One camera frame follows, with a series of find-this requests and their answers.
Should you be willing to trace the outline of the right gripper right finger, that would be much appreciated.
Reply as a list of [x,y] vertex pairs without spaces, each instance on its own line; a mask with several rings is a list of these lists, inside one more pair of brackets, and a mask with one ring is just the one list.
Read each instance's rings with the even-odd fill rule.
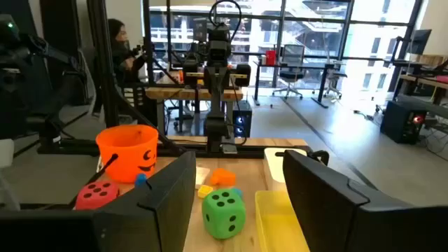
[[447,207],[415,206],[293,150],[288,196],[310,251],[446,251]]

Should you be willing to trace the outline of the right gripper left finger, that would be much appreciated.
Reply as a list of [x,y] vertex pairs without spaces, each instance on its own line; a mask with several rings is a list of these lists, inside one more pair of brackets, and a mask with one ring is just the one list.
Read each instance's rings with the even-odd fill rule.
[[182,251],[195,194],[188,151],[95,210],[1,211],[2,251]]

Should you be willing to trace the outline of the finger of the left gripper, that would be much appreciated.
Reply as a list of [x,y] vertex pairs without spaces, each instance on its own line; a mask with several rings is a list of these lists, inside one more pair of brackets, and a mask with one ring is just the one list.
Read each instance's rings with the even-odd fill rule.
[[248,87],[251,78],[251,66],[248,64],[238,64],[232,72],[234,84],[238,87]]
[[190,86],[191,88],[197,87],[197,77],[191,75],[191,73],[197,73],[197,63],[195,62],[186,62],[183,65],[183,81],[185,85]]

